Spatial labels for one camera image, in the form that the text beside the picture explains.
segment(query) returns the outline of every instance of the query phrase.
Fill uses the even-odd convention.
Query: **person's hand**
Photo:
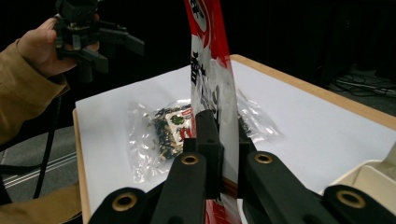
[[[55,50],[56,32],[52,29],[55,18],[46,20],[35,30],[28,31],[18,42],[21,56],[44,77],[59,75],[76,66],[76,60],[65,58],[58,60]],[[99,43],[87,48],[97,51]]]

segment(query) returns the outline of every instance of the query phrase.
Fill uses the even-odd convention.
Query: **person's arm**
[[[18,41],[0,53],[0,145],[67,88],[64,77],[52,82],[26,62],[17,50]]]
[[[52,30],[55,22],[56,19],[48,19],[0,53],[0,145],[67,90],[67,82],[59,74],[76,63],[73,59],[57,59],[56,32]]]

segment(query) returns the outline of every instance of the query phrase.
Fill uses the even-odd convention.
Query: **white table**
[[[257,102],[282,135],[259,143],[276,154],[313,191],[363,161],[383,160],[396,142],[396,118],[256,63],[232,55],[235,84]],[[190,98],[190,67],[76,102],[74,120],[84,222],[110,192],[150,190],[166,175],[136,185],[128,162],[128,104],[162,108]]]

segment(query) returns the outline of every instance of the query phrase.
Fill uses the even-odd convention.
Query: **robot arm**
[[[90,44],[99,41],[109,44],[112,48],[115,45],[123,45],[138,55],[144,54],[145,43],[129,35],[125,27],[95,20],[98,0],[57,0],[55,7],[58,12],[58,21],[54,26],[57,33],[58,58],[77,59],[80,81],[92,81],[91,68],[98,72],[108,72],[107,57],[85,49]]]

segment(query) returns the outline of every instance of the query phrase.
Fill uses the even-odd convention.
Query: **floor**
[[[335,79],[329,90],[377,110],[396,116],[396,85],[375,77],[371,71],[351,68],[344,77]],[[21,142],[0,153],[1,164],[33,165],[42,160],[47,134]],[[41,195],[78,182],[74,127],[56,131]],[[13,202],[30,200],[35,192],[38,172],[24,176],[4,176],[7,191]]]

